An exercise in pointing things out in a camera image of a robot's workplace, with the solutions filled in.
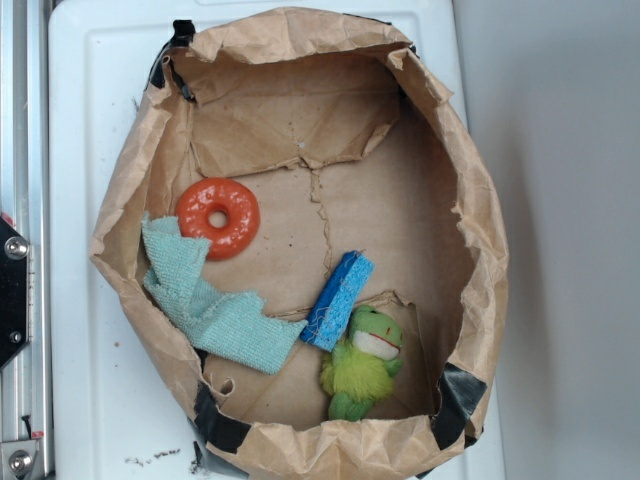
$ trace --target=aluminum rail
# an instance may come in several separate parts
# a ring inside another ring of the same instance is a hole
[[[45,202],[52,9],[52,0],[0,0],[0,210],[30,244],[29,343],[0,373],[3,480],[54,471]]]

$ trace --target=frog toy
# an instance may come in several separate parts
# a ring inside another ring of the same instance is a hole
[[[333,396],[330,420],[356,422],[391,396],[402,345],[402,330],[388,315],[369,305],[351,314],[348,338],[325,354],[322,364],[322,387]]]

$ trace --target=paper bag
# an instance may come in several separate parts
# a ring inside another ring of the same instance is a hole
[[[462,452],[482,432],[508,250],[450,92],[375,20],[280,8],[200,33],[174,26],[91,252],[207,448],[261,479],[402,479]],[[359,302],[393,316],[406,346],[393,397],[367,419],[327,421],[319,349],[297,342],[277,375],[201,359],[143,288],[144,213],[174,215],[211,176],[247,186],[262,217],[244,252],[207,262],[216,288],[255,290],[267,315],[298,321],[345,252],[376,265]]]

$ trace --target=orange donut toy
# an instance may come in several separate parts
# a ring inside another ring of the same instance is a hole
[[[213,226],[210,217],[222,212],[227,222]],[[255,195],[228,178],[205,178],[191,185],[176,207],[180,233],[184,237],[207,238],[208,260],[234,257],[249,246],[258,233],[260,210]]]

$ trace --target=screw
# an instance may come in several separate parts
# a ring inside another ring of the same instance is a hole
[[[20,340],[22,340],[22,334],[20,332],[11,332],[9,334],[9,340],[11,340],[11,343],[20,343]]]
[[[9,470],[14,475],[26,475],[33,467],[33,459],[24,450],[18,450],[9,457]]]
[[[4,253],[11,260],[22,260],[29,253],[29,244],[22,237],[11,237],[4,244]]]

